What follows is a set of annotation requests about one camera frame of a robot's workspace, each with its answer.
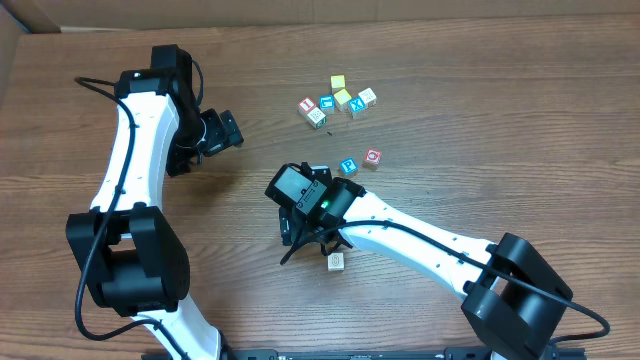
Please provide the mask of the blue P letter block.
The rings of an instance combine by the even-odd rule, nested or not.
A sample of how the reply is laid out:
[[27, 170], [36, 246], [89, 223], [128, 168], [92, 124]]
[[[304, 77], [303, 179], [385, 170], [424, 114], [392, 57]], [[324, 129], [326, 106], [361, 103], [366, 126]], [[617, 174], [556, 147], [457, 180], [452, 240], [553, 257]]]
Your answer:
[[359, 171], [359, 166], [353, 158], [346, 158], [339, 163], [341, 174], [346, 177], [353, 177]]

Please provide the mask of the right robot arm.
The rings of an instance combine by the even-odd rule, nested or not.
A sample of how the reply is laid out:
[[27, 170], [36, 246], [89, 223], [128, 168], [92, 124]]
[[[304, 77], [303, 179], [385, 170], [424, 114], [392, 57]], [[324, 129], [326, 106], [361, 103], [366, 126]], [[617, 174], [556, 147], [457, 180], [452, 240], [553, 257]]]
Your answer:
[[389, 257], [449, 289], [494, 356], [548, 359], [551, 337], [573, 293], [526, 240], [497, 242], [438, 228], [407, 215], [328, 168], [285, 164], [265, 190], [280, 207], [283, 243], [295, 252], [331, 241]]

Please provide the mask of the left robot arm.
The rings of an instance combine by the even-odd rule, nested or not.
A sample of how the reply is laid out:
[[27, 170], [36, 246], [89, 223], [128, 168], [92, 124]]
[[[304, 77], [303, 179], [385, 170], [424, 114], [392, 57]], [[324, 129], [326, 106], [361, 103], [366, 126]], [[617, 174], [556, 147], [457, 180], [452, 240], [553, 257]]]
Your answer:
[[105, 341], [147, 328], [168, 359], [231, 359], [224, 335], [189, 293], [190, 264], [162, 212], [166, 177], [244, 139], [228, 111], [202, 110], [197, 62], [176, 44], [151, 51], [149, 68], [116, 82], [76, 83], [117, 105], [107, 171], [89, 210], [69, 216], [66, 238], [81, 270], [74, 304], [79, 332]]

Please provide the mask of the white patterned wooden block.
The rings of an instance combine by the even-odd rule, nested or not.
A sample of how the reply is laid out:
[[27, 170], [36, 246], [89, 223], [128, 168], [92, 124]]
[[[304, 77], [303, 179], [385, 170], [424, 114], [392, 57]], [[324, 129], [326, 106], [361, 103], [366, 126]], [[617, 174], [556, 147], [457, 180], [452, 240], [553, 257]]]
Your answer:
[[344, 254], [330, 254], [327, 257], [327, 268], [329, 271], [343, 271], [345, 269]]

